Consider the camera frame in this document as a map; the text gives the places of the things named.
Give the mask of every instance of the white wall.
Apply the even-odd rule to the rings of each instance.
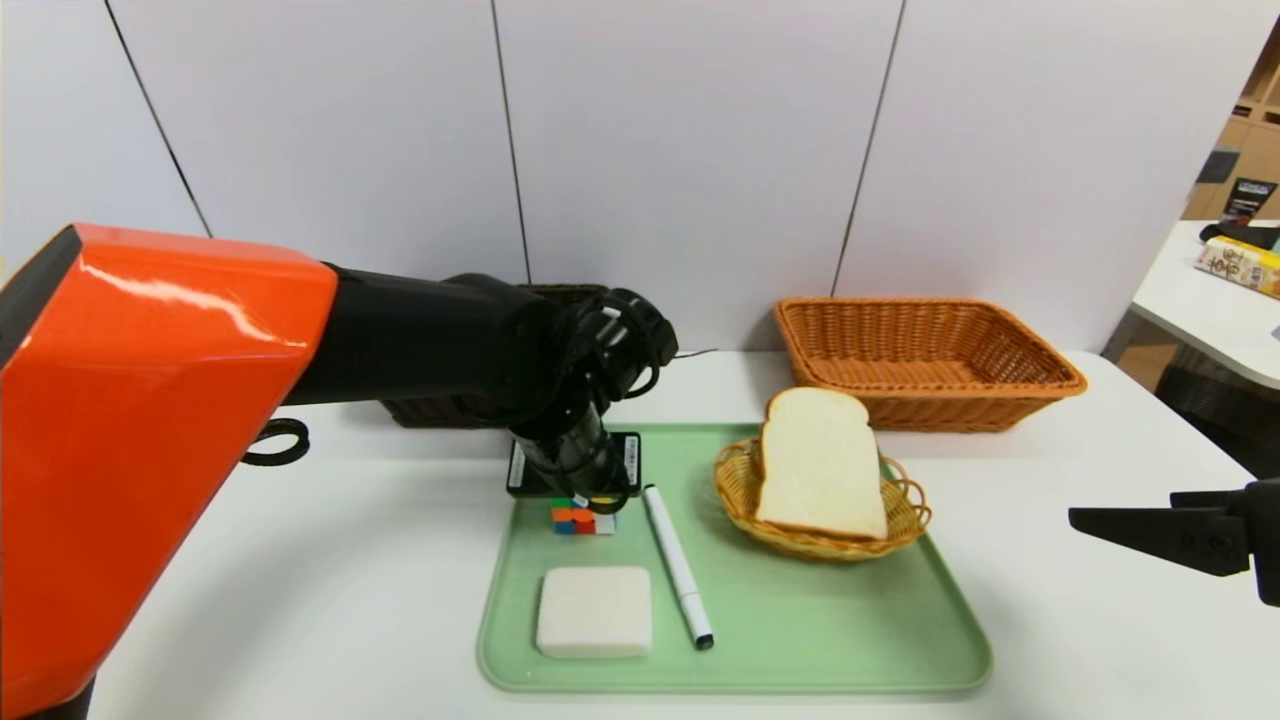
[[[113,0],[215,236],[526,279],[488,0]]]
[[[0,255],[72,222],[204,234],[101,0],[5,0]]]
[[[535,282],[653,300],[687,348],[827,295],[899,0],[498,0]]]
[[[1277,12],[908,0],[837,293],[984,297],[1101,350]]]

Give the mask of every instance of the orange wicker basket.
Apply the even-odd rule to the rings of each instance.
[[[796,382],[858,397],[876,429],[1005,430],[1088,387],[989,302],[796,297],[778,302],[773,316]]]
[[[888,515],[888,537],[854,539],[817,532],[780,528],[755,518],[760,505],[760,443],[745,439],[721,451],[716,459],[716,493],[728,519],[753,539],[773,550],[804,560],[858,562],[883,557],[901,550],[924,534],[933,511],[924,501],[924,489],[906,477],[906,470],[888,457],[881,457],[884,478],[881,500]]]

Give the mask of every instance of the pen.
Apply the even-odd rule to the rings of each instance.
[[[685,614],[689,633],[694,637],[694,647],[708,650],[716,644],[716,638],[712,637],[712,621],[703,609],[703,597],[698,594],[698,583],[694,582],[694,571],[689,569],[685,548],[680,547],[676,527],[671,524],[671,515],[667,514],[667,506],[663,505],[658,488],[652,484],[645,486],[643,495],[645,507],[649,509],[653,534],[658,536],[658,547],[662,548],[662,557],[667,562],[667,574],[671,575],[671,584],[676,587],[676,596],[680,597],[680,610]]]

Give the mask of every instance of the label sticker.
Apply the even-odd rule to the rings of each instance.
[[[525,482],[525,451],[518,445],[511,451],[511,469],[507,470],[507,487],[518,488]]]
[[[627,436],[622,443],[622,466],[627,469],[627,484],[635,486],[640,482],[637,477],[640,465],[640,438]]]

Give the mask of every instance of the small colored blocks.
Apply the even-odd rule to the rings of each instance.
[[[596,502],[609,502],[599,498]],[[618,521],[613,515],[591,512],[586,502],[557,497],[552,500],[552,528],[558,536],[612,536],[617,533]]]

